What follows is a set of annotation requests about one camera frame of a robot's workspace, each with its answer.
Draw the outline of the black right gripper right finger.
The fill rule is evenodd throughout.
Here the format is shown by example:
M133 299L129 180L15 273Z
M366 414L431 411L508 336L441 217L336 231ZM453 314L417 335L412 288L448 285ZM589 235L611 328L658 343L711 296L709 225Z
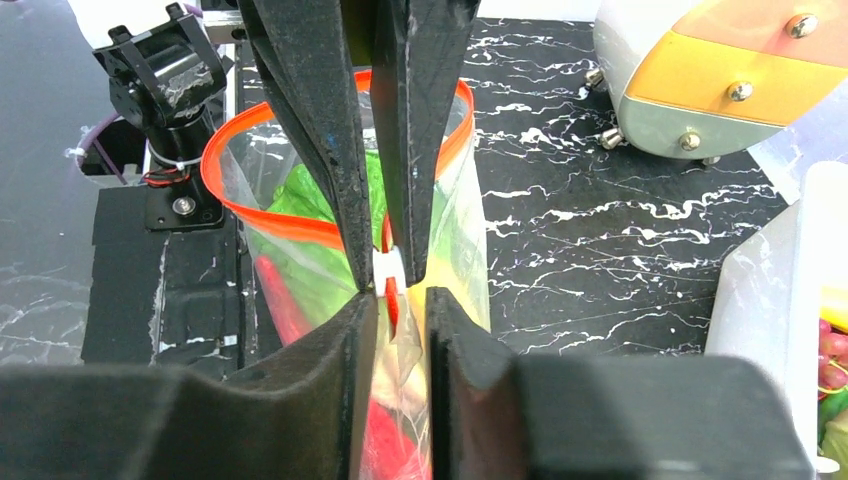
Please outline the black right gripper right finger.
M426 295L436 479L811 479L774 384L721 356L518 354Z

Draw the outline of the napa cabbage toy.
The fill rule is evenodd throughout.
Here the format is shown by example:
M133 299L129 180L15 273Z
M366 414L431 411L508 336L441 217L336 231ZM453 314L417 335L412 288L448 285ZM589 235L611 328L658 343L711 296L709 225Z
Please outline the napa cabbage toy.
M332 209L294 153L263 155L249 176L251 253L271 258L312 327L356 293Z

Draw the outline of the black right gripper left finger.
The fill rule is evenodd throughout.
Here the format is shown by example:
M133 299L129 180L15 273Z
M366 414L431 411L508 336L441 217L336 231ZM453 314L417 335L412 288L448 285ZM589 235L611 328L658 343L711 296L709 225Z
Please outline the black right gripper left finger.
M214 381L180 366L1 370L5 479L354 479L378 302Z

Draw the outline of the clear zip bag orange zipper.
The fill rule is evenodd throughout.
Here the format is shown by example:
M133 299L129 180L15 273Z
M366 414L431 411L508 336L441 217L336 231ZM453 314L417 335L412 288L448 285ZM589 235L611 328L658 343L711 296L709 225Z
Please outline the clear zip bag orange zipper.
M425 278L400 309L378 303L378 330L360 475L431 477L425 302L449 289L489 329L487 236L474 158L474 97L459 83L437 160ZM212 137L201 174L244 223L277 332L292 344L327 322L356 288L333 212L269 106L236 115Z

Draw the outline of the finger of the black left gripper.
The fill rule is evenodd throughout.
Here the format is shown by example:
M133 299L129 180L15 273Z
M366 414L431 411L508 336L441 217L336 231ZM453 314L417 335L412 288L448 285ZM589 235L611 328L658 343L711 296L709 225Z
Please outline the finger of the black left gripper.
M330 205L358 290L373 280L358 93L338 1L242 1L265 98Z
M370 100L407 285L426 274L436 166L476 1L380 1Z

